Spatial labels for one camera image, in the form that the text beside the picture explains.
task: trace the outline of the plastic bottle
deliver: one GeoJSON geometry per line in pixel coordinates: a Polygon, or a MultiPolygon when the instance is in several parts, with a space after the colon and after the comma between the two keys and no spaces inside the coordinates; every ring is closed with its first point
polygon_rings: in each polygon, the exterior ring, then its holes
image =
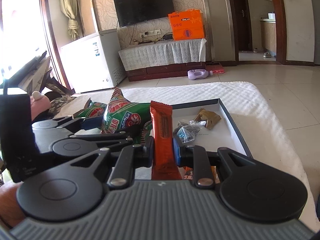
{"type": "Polygon", "coordinates": [[[208,72],[205,69],[193,69],[188,71],[188,78],[195,80],[198,78],[206,78],[207,76],[212,76],[213,71],[208,72]]]}

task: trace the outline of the orange snack bar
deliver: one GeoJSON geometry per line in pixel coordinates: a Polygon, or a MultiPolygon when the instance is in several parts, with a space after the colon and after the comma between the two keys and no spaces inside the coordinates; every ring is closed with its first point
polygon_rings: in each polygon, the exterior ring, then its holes
{"type": "Polygon", "coordinates": [[[151,179],[182,179],[173,155],[172,106],[151,101],[150,113],[155,138],[151,179]]]}

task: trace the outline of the wall outlet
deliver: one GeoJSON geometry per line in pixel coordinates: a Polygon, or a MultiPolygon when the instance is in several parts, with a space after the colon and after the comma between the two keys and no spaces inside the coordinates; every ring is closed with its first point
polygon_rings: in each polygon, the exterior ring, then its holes
{"type": "Polygon", "coordinates": [[[144,33],[140,33],[140,38],[142,38],[142,35],[143,37],[149,37],[149,36],[156,36],[158,35],[158,37],[160,37],[161,35],[161,30],[153,30],[153,31],[147,31],[147,32],[144,32],[144,33]]]}

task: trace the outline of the human hand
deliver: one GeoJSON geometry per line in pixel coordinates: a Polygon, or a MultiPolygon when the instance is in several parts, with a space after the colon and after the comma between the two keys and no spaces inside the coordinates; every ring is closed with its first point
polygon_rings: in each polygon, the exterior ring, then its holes
{"type": "Polygon", "coordinates": [[[0,187],[0,216],[11,227],[25,218],[16,197],[17,189],[21,184],[22,182],[7,182],[0,187]]]}

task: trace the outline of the white tray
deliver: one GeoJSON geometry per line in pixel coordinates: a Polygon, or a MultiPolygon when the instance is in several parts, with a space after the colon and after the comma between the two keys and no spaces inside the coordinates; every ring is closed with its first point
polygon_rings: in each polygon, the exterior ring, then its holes
{"type": "Polygon", "coordinates": [[[212,130],[202,128],[190,144],[202,146],[209,152],[216,152],[219,147],[228,147],[252,158],[238,127],[219,98],[173,105],[172,108],[173,130],[177,128],[180,120],[193,120],[201,108],[220,115],[221,120],[212,130]]]}

